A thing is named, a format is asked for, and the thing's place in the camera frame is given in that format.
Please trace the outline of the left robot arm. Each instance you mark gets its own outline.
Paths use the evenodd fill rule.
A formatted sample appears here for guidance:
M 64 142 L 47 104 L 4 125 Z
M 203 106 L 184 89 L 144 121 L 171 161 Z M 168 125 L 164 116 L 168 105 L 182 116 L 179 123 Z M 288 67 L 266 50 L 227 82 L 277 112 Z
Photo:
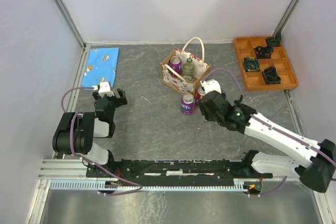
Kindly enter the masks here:
M 112 91 L 107 94 L 94 91 L 93 112 L 63 113 L 53 137 L 53 150 L 82 158 L 90 169 L 98 170 L 105 177 L 112 176 L 116 171 L 113 154 L 97 145 L 94 139 L 114 135 L 115 110 L 128 104 L 125 91 L 118 89 L 117 92 L 118 97 Z

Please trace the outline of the purple fanta can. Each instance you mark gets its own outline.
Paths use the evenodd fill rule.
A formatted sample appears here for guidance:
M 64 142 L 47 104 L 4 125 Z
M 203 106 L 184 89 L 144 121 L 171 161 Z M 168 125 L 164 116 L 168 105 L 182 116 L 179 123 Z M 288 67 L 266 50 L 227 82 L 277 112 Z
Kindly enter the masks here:
M 181 112 L 185 115 L 191 115 L 195 108 L 195 98 L 192 94 L 184 94 L 181 98 Z

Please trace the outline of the clear green-cap bottle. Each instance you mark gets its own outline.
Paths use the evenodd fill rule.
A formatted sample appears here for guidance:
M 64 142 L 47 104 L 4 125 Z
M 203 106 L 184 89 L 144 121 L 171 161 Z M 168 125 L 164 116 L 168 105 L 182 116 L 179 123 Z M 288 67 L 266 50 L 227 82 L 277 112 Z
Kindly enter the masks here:
M 182 77 L 185 81 L 191 82 L 194 79 L 195 65 L 193 63 L 193 58 L 187 58 L 186 62 L 182 67 Z

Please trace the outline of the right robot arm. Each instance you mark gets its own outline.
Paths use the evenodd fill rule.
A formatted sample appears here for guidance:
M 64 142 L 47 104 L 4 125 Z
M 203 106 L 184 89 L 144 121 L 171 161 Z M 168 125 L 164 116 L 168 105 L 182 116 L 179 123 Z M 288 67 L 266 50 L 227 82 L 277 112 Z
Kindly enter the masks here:
M 270 155 L 248 151 L 239 161 L 149 161 L 123 159 L 117 170 L 125 179 L 143 187 L 188 188 L 232 186 L 234 181 L 251 180 L 243 184 L 249 194 L 261 192 L 264 179 L 281 176 L 295 178 L 306 187 L 324 193 L 335 172 L 335 144 L 330 140 L 317 142 L 304 138 L 270 121 L 255 109 L 236 100 L 230 104 L 224 93 L 211 91 L 199 102 L 200 111 L 209 122 L 230 131 L 257 138 L 282 152 Z

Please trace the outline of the red cola can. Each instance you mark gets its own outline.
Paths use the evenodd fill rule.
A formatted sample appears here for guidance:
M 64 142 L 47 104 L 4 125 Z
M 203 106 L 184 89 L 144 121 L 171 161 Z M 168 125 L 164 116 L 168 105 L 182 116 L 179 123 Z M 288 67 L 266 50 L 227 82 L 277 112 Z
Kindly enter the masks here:
M 196 97 L 195 97 L 196 101 L 201 99 L 204 95 L 205 95 L 205 91 L 204 91 L 203 87 L 199 86 L 197 91 L 196 91 Z

